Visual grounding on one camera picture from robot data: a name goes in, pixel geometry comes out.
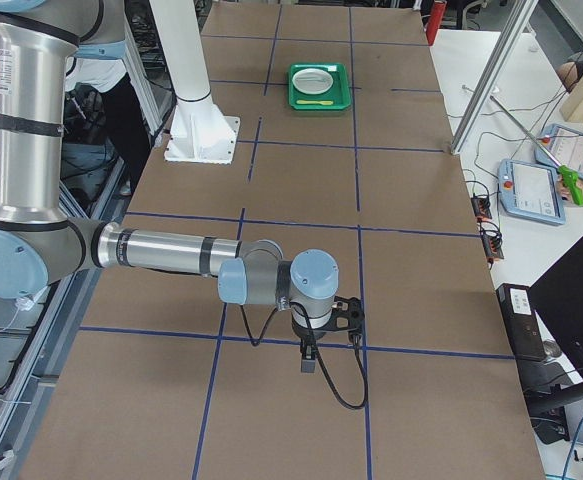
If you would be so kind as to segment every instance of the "white cable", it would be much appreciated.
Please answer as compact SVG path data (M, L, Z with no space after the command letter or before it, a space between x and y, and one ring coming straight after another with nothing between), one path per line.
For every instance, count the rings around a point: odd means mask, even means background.
M20 313L19 309L16 309L15 313L13 314L13 318L11 319L11 321L9 322L9 324L0 329L0 333L7 331L9 328L11 328L11 325L13 325L13 323L15 322L15 319L18 317L18 313Z

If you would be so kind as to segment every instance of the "white desk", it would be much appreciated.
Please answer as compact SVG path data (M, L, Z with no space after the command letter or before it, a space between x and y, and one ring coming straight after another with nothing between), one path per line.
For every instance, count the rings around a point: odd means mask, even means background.
M497 32L473 32L441 30L438 32L432 55L438 74L438 79L445 98L447 112L451 116L464 113L471 94L462 89L462 85L475 88L482 70L493 50ZM498 98L508 109L533 108L536 105L552 99L560 81L555 75L551 64L539 48L531 34L523 34L507 65L504 68L497 86ZM553 105L547 110L535 129L531 128L543 112L543 107L533 111L514 112L516 117L534 133L539 129ZM492 102L485 105L484 113L497 110ZM451 128L455 131L458 118L450 118ZM548 123L564 123L559 108L556 108ZM583 129L583 125L574 125ZM474 165L476 149L482 132L493 132L509 139L521 139L524 135L504 114L492 116L481 115L476 122L473 133L461 152L463 168L475 172L478 181L486 184L491 192L496 191L496 181ZM511 158L520 142L506 142L492 135L483 135L479 145L477 162L486 170L496 173L503 158ZM513 157L517 160L532 161L533 150L531 142L526 141ZM470 172L465 172L467 179L472 179ZM481 187L476 187L476 193L482 193ZM503 233L503 252L505 260L496 262L491 271L494 287L503 282L531 285L542 275L566 250L568 250L583 235L583 208L568 205L566 207L567 222L555 227L537 222L517 219L508 216L500 208L500 228ZM549 336L541 325L543 338ZM561 359L565 370L569 370L568 362ZM548 474L561 475L564 461L569 449L567 442L559 442L550 446L537 441L545 471ZM583 456L583 447L577 448ZM583 463L571 462L568 476L583 479Z

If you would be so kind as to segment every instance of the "blue tablet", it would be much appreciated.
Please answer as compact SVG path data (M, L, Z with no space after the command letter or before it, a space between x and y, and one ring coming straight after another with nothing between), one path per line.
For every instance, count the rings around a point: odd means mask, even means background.
M555 188L556 170L545 165L502 160L498 169L500 202L510 215L550 225L566 221L564 205Z
M542 142L562 165L578 172L583 180L583 133L554 123L542 132ZM554 167L553 162L541 149L535 149L538 163Z

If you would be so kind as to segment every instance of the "brown table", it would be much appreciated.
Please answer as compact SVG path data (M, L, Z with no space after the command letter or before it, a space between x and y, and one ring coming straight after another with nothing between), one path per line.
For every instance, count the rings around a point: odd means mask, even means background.
M111 269L21 478L544 478L419 15L215 3L203 45L235 159L155 149L124 224L329 251L365 303L370 404L300 373L288 315L254 349L214 280ZM350 109L287 105L313 61L346 65ZM325 342L357 400L346 336Z

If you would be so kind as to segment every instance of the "electronic device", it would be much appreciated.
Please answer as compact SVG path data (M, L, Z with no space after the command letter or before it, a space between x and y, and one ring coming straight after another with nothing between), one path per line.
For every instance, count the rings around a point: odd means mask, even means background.
M562 225L566 216L557 181L551 167L504 159L498 169L500 202L515 217Z
M496 294L515 358L541 362L546 353L528 291L529 287L525 285L503 283Z
M583 237L531 286L529 298L583 378ZM551 397L543 398L542 406L555 408L583 399L583 383L561 390L553 395L553 399Z
M562 165L578 172L583 180L583 132L553 124L542 132L540 141ZM551 159L540 148L535 149L535 159L538 163L554 167Z

